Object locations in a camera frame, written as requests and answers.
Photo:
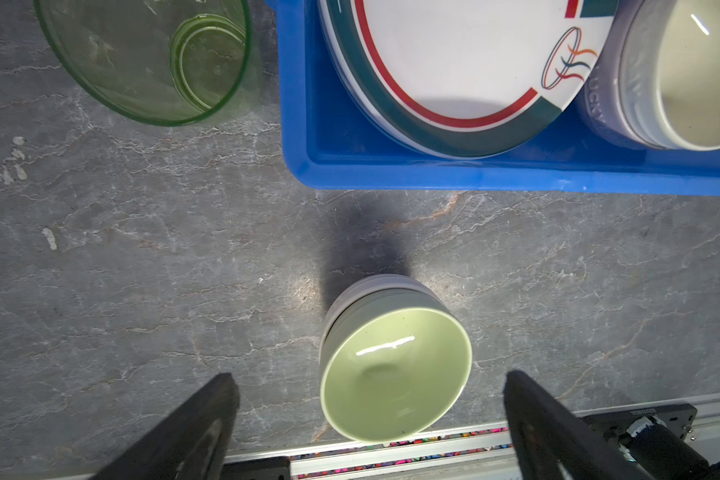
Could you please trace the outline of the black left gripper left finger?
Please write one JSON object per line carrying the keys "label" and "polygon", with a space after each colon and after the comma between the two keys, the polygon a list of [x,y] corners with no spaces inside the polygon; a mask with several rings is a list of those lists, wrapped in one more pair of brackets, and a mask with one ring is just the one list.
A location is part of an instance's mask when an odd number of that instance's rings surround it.
{"label": "black left gripper left finger", "polygon": [[93,477],[218,479],[239,406],[232,375],[218,374]]}

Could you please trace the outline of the purple top bowl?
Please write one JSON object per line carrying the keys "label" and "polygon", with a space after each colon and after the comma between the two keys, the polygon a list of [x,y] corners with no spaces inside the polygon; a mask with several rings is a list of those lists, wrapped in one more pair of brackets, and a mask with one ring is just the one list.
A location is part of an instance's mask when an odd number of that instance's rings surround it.
{"label": "purple top bowl", "polygon": [[620,1],[608,38],[581,92],[576,107],[588,128],[608,142],[641,150],[648,145],[629,125],[621,105],[620,70],[624,44],[642,6],[641,0]]}

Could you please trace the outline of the green rimmed white plate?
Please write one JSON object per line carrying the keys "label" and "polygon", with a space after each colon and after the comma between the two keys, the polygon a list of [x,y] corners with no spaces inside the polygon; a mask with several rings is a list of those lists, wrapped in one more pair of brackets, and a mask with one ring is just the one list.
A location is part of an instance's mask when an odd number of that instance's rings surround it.
{"label": "green rimmed white plate", "polygon": [[400,144],[447,159],[512,150],[551,125],[597,63],[614,1],[321,1],[336,70]]}

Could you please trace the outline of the light green bowl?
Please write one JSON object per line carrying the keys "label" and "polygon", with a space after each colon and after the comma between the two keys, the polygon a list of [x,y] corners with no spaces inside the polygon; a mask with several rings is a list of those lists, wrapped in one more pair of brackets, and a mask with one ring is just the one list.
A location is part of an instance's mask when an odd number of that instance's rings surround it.
{"label": "light green bowl", "polygon": [[320,401],[348,439],[411,437],[455,404],[470,376],[471,341],[433,295],[384,289],[351,302],[320,349]]}

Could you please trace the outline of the green glass cup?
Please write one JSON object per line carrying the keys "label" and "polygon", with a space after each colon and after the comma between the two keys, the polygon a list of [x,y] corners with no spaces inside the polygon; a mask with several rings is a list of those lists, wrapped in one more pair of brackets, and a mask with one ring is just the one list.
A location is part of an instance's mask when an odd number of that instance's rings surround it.
{"label": "green glass cup", "polygon": [[48,44],[92,97],[138,122],[223,122],[257,103],[263,70],[245,1],[37,1]]}

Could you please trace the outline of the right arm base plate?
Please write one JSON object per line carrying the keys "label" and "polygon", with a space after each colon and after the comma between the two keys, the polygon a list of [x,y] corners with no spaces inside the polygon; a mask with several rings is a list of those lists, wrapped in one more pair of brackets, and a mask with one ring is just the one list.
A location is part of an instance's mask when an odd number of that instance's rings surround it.
{"label": "right arm base plate", "polygon": [[720,454],[695,449],[699,409],[680,402],[583,417],[589,429],[654,479],[720,479]]}

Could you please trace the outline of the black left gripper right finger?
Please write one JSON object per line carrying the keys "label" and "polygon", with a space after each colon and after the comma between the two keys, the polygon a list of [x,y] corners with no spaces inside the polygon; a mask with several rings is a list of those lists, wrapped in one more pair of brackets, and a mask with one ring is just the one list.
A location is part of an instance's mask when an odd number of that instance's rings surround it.
{"label": "black left gripper right finger", "polygon": [[503,401],[524,479],[646,479],[525,372],[507,373]]}

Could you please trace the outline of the cream white bowl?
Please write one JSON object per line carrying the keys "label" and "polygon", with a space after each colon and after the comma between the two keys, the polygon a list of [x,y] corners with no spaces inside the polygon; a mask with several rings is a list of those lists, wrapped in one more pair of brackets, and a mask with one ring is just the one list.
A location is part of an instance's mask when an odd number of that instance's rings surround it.
{"label": "cream white bowl", "polygon": [[645,1],[619,71],[630,128],[665,149],[720,149],[720,1]]}

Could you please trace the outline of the bowls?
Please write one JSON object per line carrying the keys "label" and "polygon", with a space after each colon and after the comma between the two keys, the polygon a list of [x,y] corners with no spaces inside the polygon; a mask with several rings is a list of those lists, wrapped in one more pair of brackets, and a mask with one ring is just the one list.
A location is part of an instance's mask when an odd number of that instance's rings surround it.
{"label": "bowls", "polygon": [[334,322],[350,305],[363,297],[387,289],[413,290],[438,300],[435,293],[428,287],[408,276],[399,274],[371,275],[350,285],[334,300],[324,320],[322,337],[327,337]]}

